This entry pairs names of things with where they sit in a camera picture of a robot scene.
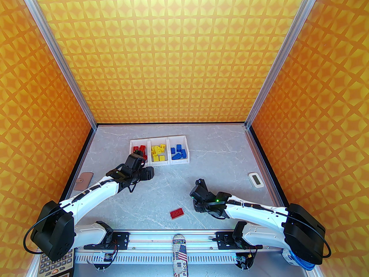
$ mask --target orange patterned wall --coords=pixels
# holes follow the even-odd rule
[[[0,0],[0,26],[0,275],[24,276],[23,235],[59,200],[90,125],[23,0]]]
[[[325,276],[369,276],[369,0],[318,0],[253,127],[327,228]]]
[[[245,121],[301,0],[38,0],[98,123]]]

